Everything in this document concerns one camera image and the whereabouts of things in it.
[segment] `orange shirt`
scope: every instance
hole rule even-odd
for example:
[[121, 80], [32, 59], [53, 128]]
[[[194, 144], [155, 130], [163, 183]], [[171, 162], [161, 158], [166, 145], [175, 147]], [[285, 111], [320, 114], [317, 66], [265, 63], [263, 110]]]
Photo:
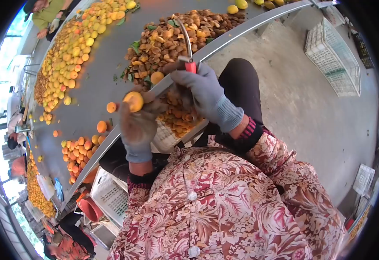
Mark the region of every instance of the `orange shirt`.
[[58, 246], [58, 252], [55, 255], [60, 260], [84, 260], [89, 257], [88, 253], [82, 246], [67, 234], [62, 234], [63, 238]]
[[12, 163], [11, 167], [11, 176], [12, 178], [14, 177], [19, 177], [20, 175], [25, 175], [25, 158], [24, 156], [19, 157]]

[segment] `green shirt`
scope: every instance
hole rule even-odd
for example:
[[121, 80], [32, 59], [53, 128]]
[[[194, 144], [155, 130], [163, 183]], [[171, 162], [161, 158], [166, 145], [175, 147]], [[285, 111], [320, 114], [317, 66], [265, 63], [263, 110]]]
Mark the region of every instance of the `green shirt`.
[[65, 0], [48, 0], [49, 7], [32, 14], [32, 21], [42, 30], [48, 27], [48, 24], [55, 19], [58, 12], [62, 9]]

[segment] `blue glove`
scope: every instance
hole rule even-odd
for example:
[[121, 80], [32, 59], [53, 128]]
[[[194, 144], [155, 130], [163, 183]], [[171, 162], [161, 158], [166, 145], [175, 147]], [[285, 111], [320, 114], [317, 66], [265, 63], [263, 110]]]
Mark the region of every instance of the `blue glove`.
[[125, 145], [126, 160], [143, 163], [152, 159], [151, 142], [156, 134], [156, 117], [166, 111], [167, 104], [154, 100], [152, 93], [141, 93], [145, 105], [139, 112], [130, 112], [129, 105], [120, 105], [120, 137]]
[[234, 106], [224, 95], [214, 70], [208, 65], [200, 62], [197, 74], [173, 71], [171, 79], [191, 90], [197, 112], [217, 124], [221, 132], [228, 133], [240, 124], [244, 116], [243, 109]]

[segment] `red bucket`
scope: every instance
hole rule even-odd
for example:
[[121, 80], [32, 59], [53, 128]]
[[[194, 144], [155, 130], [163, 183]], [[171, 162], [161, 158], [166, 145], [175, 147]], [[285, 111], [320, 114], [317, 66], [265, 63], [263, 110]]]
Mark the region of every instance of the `red bucket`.
[[78, 202], [78, 206], [84, 212], [85, 216], [93, 222], [97, 222], [99, 218], [103, 216], [103, 212], [91, 197], [81, 199]]

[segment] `concrete floor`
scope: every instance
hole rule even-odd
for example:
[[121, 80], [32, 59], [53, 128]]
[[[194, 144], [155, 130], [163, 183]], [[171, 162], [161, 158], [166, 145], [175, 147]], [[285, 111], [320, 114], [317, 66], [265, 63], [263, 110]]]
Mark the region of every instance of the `concrete floor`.
[[338, 206], [353, 186], [360, 164], [371, 166], [377, 136], [378, 96], [373, 70], [366, 70], [343, 27], [338, 32], [357, 57], [361, 96], [339, 98], [304, 53], [306, 30], [322, 13], [306, 8], [290, 28], [273, 22], [261, 37], [251, 32], [228, 45], [207, 63], [221, 74], [235, 57], [249, 60], [260, 80], [263, 121], [297, 159], [311, 163]]

